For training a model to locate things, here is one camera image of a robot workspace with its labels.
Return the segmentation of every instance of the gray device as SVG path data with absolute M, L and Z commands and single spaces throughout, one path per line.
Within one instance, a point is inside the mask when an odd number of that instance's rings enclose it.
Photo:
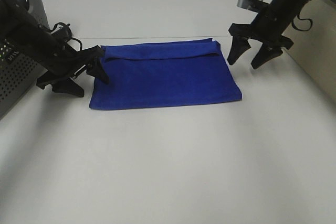
M 28 0 L 28 12 L 49 28 L 42 0 Z M 13 106 L 42 73 L 43 67 L 0 42 L 0 118 Z

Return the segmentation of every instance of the cable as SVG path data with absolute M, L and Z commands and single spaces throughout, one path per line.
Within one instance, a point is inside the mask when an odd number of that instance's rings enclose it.
M 43 28 L 44 28 L 44 30 L 46 30 L 48 33 L 52 33 L 53 31 L 56 30 L 56 28 L 57 28 L 58 25 L 60 25 L 60 26 L 62 26 L 62 27 L 69 26 L 69 25 L 66 25 L 66 24 L 63 23 L 63 22 L 58 22 L 58 23 L 56 23 L 56 24 L 54 25 L 54 27 L 53 27 L 52 29 L 49 29 L 49 28 L 47 28 L 46 26 L 43 26 Z
M 83 50 L 82 41 L 80 41 L 79 39 L 73 38 L 73 37 L 70 37 L 69 40 L 74 40 L 74 41 L 77 41 L 79 43 L 79 51 L 78 52 L 81 52 Z
M 299 12 L 297 18 L 298 18 L 300 21 L 306 21 L 306 20 L 308 20 L 308 21 L 310 22 L 310 27 L 309 27 L 308 29 L 306 29 L 306 30 L 300 29 L 300 28 L 298 28 L 298 27 L 295 25 L 294 20 L 292 21 L 292 27 L 293 27 L 295 30 L 297 30 L 297 31 L 309 31 L 309 30 L 313 27 L 313 20 L 312 20 L 311 18 L 301 18 L 300 15 L 301 15 L 301 11 Z

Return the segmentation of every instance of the towel fold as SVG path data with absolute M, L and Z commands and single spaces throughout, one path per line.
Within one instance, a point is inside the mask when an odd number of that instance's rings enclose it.
M 104 46 L 106 85 L 95 80 L 90 108 L 119 110 L 237 101 L 242 93 L 212 39 Z

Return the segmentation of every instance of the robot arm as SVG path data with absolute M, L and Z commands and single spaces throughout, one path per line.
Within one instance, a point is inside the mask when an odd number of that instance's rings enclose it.
M 84 90 L 72 79 L 86 70 L 104 83 L 109 77 L 99 58 L 103 51 L 99 46 L 82 49 L 79 40 L 72 38 L 69 25 L 58 23 L 50 30 L 27 11 L 29 0 L 0 0 L 0 40 L 9 48 L 31 57 L 48 71 L 37 79 L 37 86 L 44 89 L 51 84 L 53 92 L 84 96 Z M 80 43 L 76 51 L 68 41 Z
M 251 46 L 248 39 L 262 42 L 261 49 L 251 65 L 259 68 L 267 61 L 282 54 L 282 47 L 290 49 L 293 41 L 282 36 L 282 33 L 298 16 L 310 0 L 272 0 L 270 4 L 258 0 L 239 0 L 238 6 L 257 12 L 251 24 L 232 24 L 229 32 L 233 42 L 228 63 L 233 65 L 237 59 Z

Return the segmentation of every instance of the white wall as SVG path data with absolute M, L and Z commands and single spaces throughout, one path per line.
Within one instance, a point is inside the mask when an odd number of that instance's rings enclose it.
M 312 0 L 302 10 L 302 18 L 312 18 L 313 28 L 299 32 L 289 27 L 285 35 L 294 41 L 289 50 L 293 59 L 336 102 L 336 4 Z M 304 27 L 304 22 L 296 21 Z

